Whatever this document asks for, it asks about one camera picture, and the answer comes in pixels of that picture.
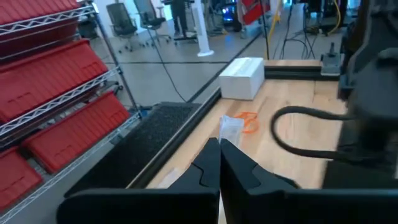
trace white wall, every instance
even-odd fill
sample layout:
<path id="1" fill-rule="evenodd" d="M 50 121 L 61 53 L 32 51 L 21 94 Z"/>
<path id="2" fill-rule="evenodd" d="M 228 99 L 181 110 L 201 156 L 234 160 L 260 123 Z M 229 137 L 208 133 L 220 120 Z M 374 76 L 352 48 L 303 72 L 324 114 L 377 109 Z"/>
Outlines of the white wall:
<path id="1" fill-rule="evenodd" d="M 163 4 L 160 2 L 160 0 L 151 0 L 151 1 L 155 7 L 156 13 L 159 14 L 159 10 L 157 10 L 156 7 L 163 6 Z M 108 12 L 106 10 L 106 6 L 108 4 L 112 4 L 114 2 L 115 2 L 114 0 L 95 0 L 95 3 L 97 4 L 98 10 L 99 10 L 99 18 L 101 19 L 102 24 L 104 25 L 106 33 L 110 37 L 113 36 L 112 29 L 111 29 L 112 23 L 111 23 L 111 18 L 109 17 Z M 137 11 L 136 5 L 134 4 L 134 0 L 119 0 L 119 2 L 123 2 L 126 5 L 127 11 L 130 14 L 130 18 L 132 18 L 136 21 L 137 28 L 138 28 L 137 32 L 140 33 L 142 31 L 145 31 L 143 28 L 140 27 L 141 20 L 140 20 L 139 15 L 137 14 L 138 11 Z M 163 8 L 162 14 L 166 18 L 166 20 L 172 19 L 172 13 L 170 10 L 170 6 L 165 6 Z"/>

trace person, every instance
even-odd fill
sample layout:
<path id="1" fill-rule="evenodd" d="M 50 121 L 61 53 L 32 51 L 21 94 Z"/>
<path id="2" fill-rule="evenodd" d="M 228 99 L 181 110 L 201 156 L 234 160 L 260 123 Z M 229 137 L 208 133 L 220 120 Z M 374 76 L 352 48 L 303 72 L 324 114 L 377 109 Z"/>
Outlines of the person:
<path id="1" fill-rule="evenodd" d="M 187 16 L 185 14 L 185 0 L 172 0 L 171 3 L 172 16 L 174 21 L 174 36 L 179 37 L 181 34 L 186 37 L 187 35 Z"/>

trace red bin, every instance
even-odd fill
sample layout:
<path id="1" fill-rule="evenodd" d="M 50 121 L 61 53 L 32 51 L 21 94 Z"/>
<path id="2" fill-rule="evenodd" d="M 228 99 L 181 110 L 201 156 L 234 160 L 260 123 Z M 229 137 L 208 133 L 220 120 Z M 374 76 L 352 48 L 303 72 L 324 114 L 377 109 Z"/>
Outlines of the red bin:
<path id="1" fill-rule="evenodd" d="M 0 153 L 0 212 L 43 181 L 16 149 Z"/>
<path id="2" fill-rule="evenodd" d="M 107 71 L 88 40 L 0 66 L 0 121 L 17 118 Z"/>
<path id="3" fill-rule="evenodd" d="M 54 173 L 123 124 L 129 113 L 112 92 L 49 128 L 29 137 L 23 146 Z"/>
<path id="4" fill-rule="evenodd" d="M 5 25 L 4 28 L 10 29 L 13 22 L 65 12 L 79 7 L 76 0 L 0 0 L 0 25 Z M 15 31 L 4 35 L 1 35 L 2 32 L 0 31 L 0 57 L 5 57 L 72 36 L 76 32 L 77 20 L 78 18 L 73 18 L 53 22 L 51 24 Z"/>

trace clear plastic bag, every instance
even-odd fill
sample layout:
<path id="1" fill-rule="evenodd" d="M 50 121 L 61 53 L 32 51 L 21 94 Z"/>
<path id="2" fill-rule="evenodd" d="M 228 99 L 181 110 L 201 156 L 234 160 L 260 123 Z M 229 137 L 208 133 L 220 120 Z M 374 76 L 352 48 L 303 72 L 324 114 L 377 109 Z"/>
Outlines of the clear plastic bag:
<path id="1" fill-rule="evenodd" d="M 221 142 L 221 139 L 227 139 L 236 147 L 239 147 L 243 125 L 243 119 L 230 118 L 229 116 L 223 115 L 220 118 L 220 134 L 218 140 Z"/>

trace black rubber mat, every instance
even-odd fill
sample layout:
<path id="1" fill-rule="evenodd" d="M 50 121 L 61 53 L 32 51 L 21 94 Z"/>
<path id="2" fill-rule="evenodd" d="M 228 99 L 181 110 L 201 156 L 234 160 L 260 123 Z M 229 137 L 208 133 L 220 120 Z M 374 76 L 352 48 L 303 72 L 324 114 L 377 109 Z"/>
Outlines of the black rubber mat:
<path id="1" fill-rule="evenodd" d="M 66 194 L 90 188 L 125 188 L 199 104 L 161 103 Z"/>

